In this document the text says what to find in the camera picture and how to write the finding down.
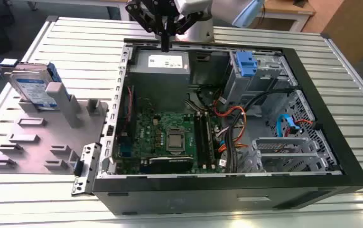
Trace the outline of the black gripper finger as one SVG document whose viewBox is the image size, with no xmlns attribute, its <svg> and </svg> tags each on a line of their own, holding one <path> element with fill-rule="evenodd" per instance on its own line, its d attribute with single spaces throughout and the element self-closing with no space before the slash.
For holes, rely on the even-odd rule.
<svg viewBox="0 0 363 228">
<path fill-rule="evenodd" d="M 193 42 L 207 42 L 213 39 L 213 15 L 206 12 L 191 13 L 166 25 L 166 52 L 173 47 L 173 37 L 185 35 Z"/>
<path fill-rule="evenodd" d="M 166 30 L 163 25 L 163 19 L 159 16 L 155 18 L 159 21 L 147 22 L 143 18 L 145 16 L 145 5 L 141 0 L 129 0 L 126 3 L 126 11 L 129 12 L 130 16 L 134 20 L 141 24 L 145 30 L 149 33 L 154 33 L 161 40 L 161 49 L 162 52 L 166 52 Z"/>
</svg>

